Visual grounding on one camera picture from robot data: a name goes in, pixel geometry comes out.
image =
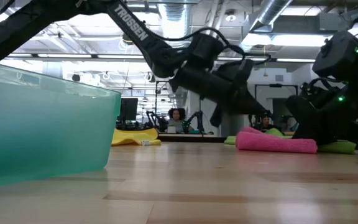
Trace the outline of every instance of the yellow cloth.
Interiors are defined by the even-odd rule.
[[[115,129],[111,145],[118,146],[131,143],[145,146],[161,145],[161,141],[157,140],[157,138],[158,132],[154,128],[143,131],[121,131]]]

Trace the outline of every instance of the pink cloth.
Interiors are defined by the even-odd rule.
[[[282,139],[246,127],[237,134],[238,150],[316,153],[317,144],[313,139]]]

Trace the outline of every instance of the computer monitor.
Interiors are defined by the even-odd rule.
[[[137,98],[122,98],[121,111],[118,120],[135,121],[137,113]]]

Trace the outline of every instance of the woman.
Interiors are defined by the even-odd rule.
[[[184,133],[183,122],[185,120],[185,109],[183,108],[172,108],[168,112],[170,120],[168,121],[168,126],[174,126],[177,133]]]

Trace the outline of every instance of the translucent plastic container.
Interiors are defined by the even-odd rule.
[[[121,94],[0,65],[0,185],[102,169]]]

